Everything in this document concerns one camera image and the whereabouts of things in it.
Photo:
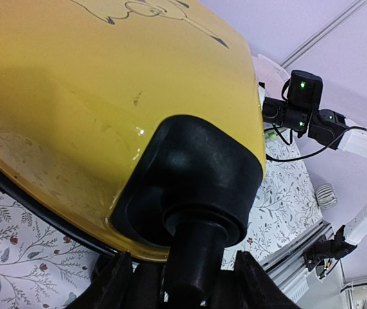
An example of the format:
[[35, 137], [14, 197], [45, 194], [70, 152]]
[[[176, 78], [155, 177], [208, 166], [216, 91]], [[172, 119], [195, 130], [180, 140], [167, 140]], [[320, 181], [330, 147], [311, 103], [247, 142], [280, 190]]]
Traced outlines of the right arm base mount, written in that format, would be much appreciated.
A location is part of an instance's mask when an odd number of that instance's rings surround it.
[[318, 239], [303, 254], [305, 266], [309, 272], [317, 267], [323, 268], [317, 275], [319, 279], [325, 278], [335, 267], [334, 265], [330, 268], [333, 259], [339, 261], [357, 248], [357, 245], [352, 245], [346, 241], [344, 229], [345, 225], [342, 225], [333, 239], [327, 240], [324, 236]]

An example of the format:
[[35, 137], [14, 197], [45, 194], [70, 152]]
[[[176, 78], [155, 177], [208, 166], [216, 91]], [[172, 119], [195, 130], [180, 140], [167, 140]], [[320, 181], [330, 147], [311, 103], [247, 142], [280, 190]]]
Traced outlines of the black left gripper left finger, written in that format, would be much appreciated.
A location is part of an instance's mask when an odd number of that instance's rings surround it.
[[99, 256], [93, 270], [90, 308], [121, 308], [132, 276], [131, 254]]

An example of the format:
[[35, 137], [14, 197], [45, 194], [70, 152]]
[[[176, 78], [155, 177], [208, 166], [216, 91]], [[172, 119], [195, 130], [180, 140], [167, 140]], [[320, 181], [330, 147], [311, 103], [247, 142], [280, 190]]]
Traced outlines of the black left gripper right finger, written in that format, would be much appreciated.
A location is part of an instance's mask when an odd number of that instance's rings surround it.
[[240, 308], [300, 309], [249, 252], [237, 251], [234, 273], [239, 284]]

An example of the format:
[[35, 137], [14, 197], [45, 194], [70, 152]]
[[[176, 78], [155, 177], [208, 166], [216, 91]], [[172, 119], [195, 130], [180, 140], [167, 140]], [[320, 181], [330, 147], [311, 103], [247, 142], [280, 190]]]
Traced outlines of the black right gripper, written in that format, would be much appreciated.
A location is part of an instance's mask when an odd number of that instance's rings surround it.
[[348, 126], [345, 117], [330, 109], [320, 109], [323, 80], [302, 70], [291, 71], [281, 99], [266, 97], [263, 121], [295, 131], [298, 137], [308, 135], [319, 144], [337, 149]]

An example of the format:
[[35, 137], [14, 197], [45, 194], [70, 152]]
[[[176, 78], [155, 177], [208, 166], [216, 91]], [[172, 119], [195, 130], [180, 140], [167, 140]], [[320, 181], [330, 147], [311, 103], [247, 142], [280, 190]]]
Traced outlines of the yellow Pikachu suitcase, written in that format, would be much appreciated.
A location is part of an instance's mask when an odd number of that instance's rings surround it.
[[0, 1], [0, 130], [115, 193], [104, 227], [0, 155], [0, 191], [105, 254], [121, 308], [240, 308], [227, 247], [265, 176], [246, 40], [197, 1]]

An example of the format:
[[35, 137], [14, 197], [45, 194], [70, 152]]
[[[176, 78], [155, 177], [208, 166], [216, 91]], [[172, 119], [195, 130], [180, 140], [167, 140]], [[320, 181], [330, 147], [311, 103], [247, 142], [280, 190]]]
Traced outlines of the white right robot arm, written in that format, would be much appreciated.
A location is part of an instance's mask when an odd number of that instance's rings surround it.
[[[293, 70], [281, 90], [281, 98], [265, 97], [263, 119], [279, 128], [289, 129], [297, 137], [305, 136], [321, 147], [313, 153], [280, 159], [268, 157], [272, 162], [291, 163], [319, 158], [332, 150], [359, 157], [367, 163], [367, 127], [332, 109], [322, 109], [323, 80], [307, 71]], [[337, 250], [355, 248], [367, 235], [367, 176], [350, 181], [350, 191], [360, 197], [364, 205], [354, 217], [335, 234], [333, 246]]]

